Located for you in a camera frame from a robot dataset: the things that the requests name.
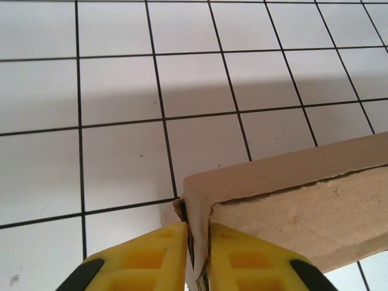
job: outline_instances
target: cardboard box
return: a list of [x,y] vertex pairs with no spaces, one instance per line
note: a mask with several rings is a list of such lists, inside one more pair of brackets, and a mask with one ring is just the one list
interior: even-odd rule
[[206,289],[209,222],[333,270],[388,249],[388,133],[190,176],[174,208],[189,225],[191,291]]

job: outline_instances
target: white surface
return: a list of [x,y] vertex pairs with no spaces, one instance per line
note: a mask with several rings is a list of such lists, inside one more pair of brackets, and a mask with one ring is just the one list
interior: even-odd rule
[[286,52],[304,104],[356,100],[356,94],[334,50]]
[[268,7],[284,49],[333,47],[314,5],[268,4]]
[[56,290],[82,260],[81,219],[1,230],[0,290]]
[[80,211],[78,131],[2,136],[0,165],[0,225]]
[[384,5],[365,5],[373,23],[375,24],[385,45],[388,44],[388,4]]
[[[88,255],[158,229],[159,214],[166,206],[167,203],[89,215],[86,217]],[[140,222],[141,227],[131,227]]]
[[241,119],[252,159],[314,147],[301,109],[245,113]]
[[189,175],[248,161],[236,115],[173,120],[167,128],[179,194]]
[[228,53],[240,110],[300,105],[281,52]]
[[80,3],[81,56],[151,53],[144,3]]
[[86,210],[173,197],[161,122],[85,129],[83,140]]
[[224,51],[279,48],[264,4],[213,3],[212,10]]
[[221,54],[159,56],[157,62],[167,117],[235,110]]
[[76,61],[0,65],[0,132],[78,125]]
[[340,54],[360,99],[387,97],[388,54],[385,49],[340,50]]
[[150,3],[155,52],[218,51],[207,3]]
[[366,280],[370,291],[384,290],[388,286],[388,252],[377,253],[366,259],[361,260]]
[[337,47],[381,45],[381,41],[362,5],[320,4]]
[[75,56],[72,3],[0,2],[0,59]]
[[325,276],[338,291],[366,291],[357,263],[326,273]]
[[[382,45],[361,2],[334,1],[319,7],[336,45]],[[268,7],[283,47],[303,49],[285,55],[316,140],[321,145],[369,135],[336,51],[323,50],[333,43],[317,6],[306,2]],[[80,80],[74,2],[0,1],[1,291],[52,291],[82,261],[80,217],[30,221],[80,215],[79,132],[63,128],[77,127],[79,113],[88,127],[81,131],[85,207],[95,213],[85,218],[88,255],[160,226],[166,205],[107,208],[172,198],[170,166],[180,195],[187,175],[248,161],[232,92],[244,110],[241,121],[253,159],[314,146],[283,54],[225,53],[225,70],[209,3],[147,3],[155,51],[170,54],[158,55],[156,64],[151,56],[118,57],[152,53],[145,2],[77,5],[80,54],[93,57],[81,58]],[[212,1],[211,7],[223,50],[279,49],[263,3]],[[386,7],[366,4],[385,40]],[[367,101],[363,106],[374,130],[387,131],[387,50],[339,53],[357,94]],[[9,60],[63,57],[70,59]],[[314,107],[325,102],[353,103]],[[202,114],[212,116],[192,116]],[[25,130],[44,132],[19,133]],[[27,225],[15,225],[19,222]],[[387,289],[386,261],[386,253],[362,261],[371,291]],[[354,265],[328,276],[339,291],[365,291]]]
[[375,133],[388,132],[388,100],[366,102],[364,108]]
[[319,146],[372,133],[359,104],[311,107],[306,111]]
[[82,123],[160,118],[150,56],[81,60]]

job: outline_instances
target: cardboard edge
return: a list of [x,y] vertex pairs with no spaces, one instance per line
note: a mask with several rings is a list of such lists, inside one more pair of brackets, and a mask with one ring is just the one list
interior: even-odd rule
[[[211,221],[211,217],[212,217],[212,215],[214,213],[214,208],[217,205],[231,205],[231,204],[237,204],[237,203],[242,203],[242,202],[259,201],[259,200],[264,199],[264,198],[268,198],[268,197],[271,197],[271,196],[274,196],[274,195],[282,195],[282,194],[287,193],[289,191],[300,189],[300,188],[303,188],[303,187],[311,187],[311,186],[317,185],[317,184],[319,184],[321,182],[329,182],[329,181],[332,181],[332,180],[335,180],[335,179],[341,179],[341,178],[345,178],[345,177],[348,177],[348,176],[356,175],[358,173],[363,173],[363,172],[368,171],[368,170],[373,170],[373,169],[378,169],[378,168],[383,168],[383,167],[388,167],[388,164],[381,164],[381,165],[378,165],[378,166],[366,167],[366,168],[358,169],[358,170],[351,170],[351,171],[348,171],[348,172],[343,173],[343,174],[339,174],[339,175],[335,175],[335,176],[331,176],[331,177],[325,177],[325,178],[322,178],[322,179],[317,179],[315,181],[311,181],[311,182],[308,182],[308,183],[305,183],[305,184],[301,184],[301,185],[293,186],[293,187],[286,187],[286,188],[278,189],[276,191],[272,191],[272,192],[268,192],[268,193],[260,193],[260,194],[254,194],[254,195],[250,195],[250,196],[246,196],[246,197],[242,197],[242,198],[235,198],[235,199],[229,199],[229,200],[225,200],[225,201],[215,201],[215,202],[212,202],[212,204],[210,205],[210,210],[209,210],[209,214],[208,214],[208,218],[207,218],[207,252],[204,254],[205,258],[204,258],[204,263],[202,265],[202,269],[201,269],[198,277],[195,279],[196,280],[196,285],[198,287],[198,290],[208,290],[207,266],[209,265],[209,254],[211,253],[210,221]],[[173,205],[174,205],[174,209],[175,209],[176,214],[181,219],[183,219],[183,221],[185,221],[187,223],[187,226],[188,226],[188,236],[190,237],[189,252],[192,253],[192,255],[190,254],[190,258],[192,260],[192,267],[194,268],[194,260],[195,260],[195,254],[194,254],[194,248],[193,248],[193,246],[194,246],[194,237],[193,237],[191,231],[190,231],[190,234],[189,234],[189,229],[191,230],[191,227],[190,227],[190,221],[188,219],[187,212],[186,212],[185,199],[181,198],[179,200],[176,200],[176,201],[173,202]]]

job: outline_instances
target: cardboard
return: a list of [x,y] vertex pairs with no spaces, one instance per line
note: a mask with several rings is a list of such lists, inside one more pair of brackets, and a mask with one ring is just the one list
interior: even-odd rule
[[388,133],[190,176],[174,206],[190,226],[191,291],[205,289],[209,222],[330,271],[388,248]]

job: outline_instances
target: white tile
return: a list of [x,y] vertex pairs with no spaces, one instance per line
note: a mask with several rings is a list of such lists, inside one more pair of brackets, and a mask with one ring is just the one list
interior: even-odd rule
[[160,118],[152,57],[81,60],[82,123]]
[[301,109],[245,113],[241,119],[252,159],[314,147]]
[[366,291],[357,263],[328,272],[325,276],[340,291]]
[[149,3],[157,53],[218,51],[207,3]]
[[311,107],[306,111],[319,146],[372,134],[358,103]]
[[178,195],[192,174],[247,162],[236,115],[167,121]]
[[56,290],[82,263],[80,218],[0,230],[0,290]]
[[[271,2],[296,2],[295,0],[269,0],[268,3]],[[298,0],[297,2],[314,2],[314,0]]]
[[157,62],[167,117],[235,110],[220,54],[160,56]]
[[268,4],[268,7],[283,48],[333,47],[315,5]]
[[316,0],[318,3],[319,2],[349,2],[349,3],[360,3],[360,0]]
[[357,99],[336,51],[286,52],[286,56],[304,104]]
[[176,1],[176,2],[180,2],[180,1],[185,1],[185,2],[187,2],[187,1],[196,1],[196,2],[198,2],[198,1],[204,1],[204,2],[206,2],[207,0],[171,0],[171,1]]
[[151,53],[144,3],[79,3],[81,56]]
[[74,3],[0,2],[0,58],[75,56]]
[[137,238],[161,227],[161,209],[155,204],[86,216],[87,255]]
[[279,48],[264,4],[213,3],[212,10],[224,51]]
[[388,18],[386,18],[388,15],[388,4],[365,5],[365,7],[385,45],[388,45]]
[[339,51],[361,99],[388,95],[388,54],[383,48]]
[[376,255],[360,261],[370,291],[385,290],[388,286],[388,252]]
[[364,102],[363,105],[375,133],[388,132],[388,100]]
[[162,122],[83,130],[86,210],[173,197]]
[[320,4],[319,8],[337,47],[382,44],[362,5]]
[[225,54],[240,110],[300,105],[281,52]]
[[[229,1],[232,1],[232,2],[246,2],[247,0],[211,0],[211,2],[218,2],[218,1],[222,1],[222,2],[229,2]],[[249,2],[263,2],[263,0],[249,0]]]
[[0,225],[79,212],[78,131],[0,137]]
[[0,132],[78,125],[76,61],[0,65]]
[[363,3],[387,3],[388,0],[363,0]]

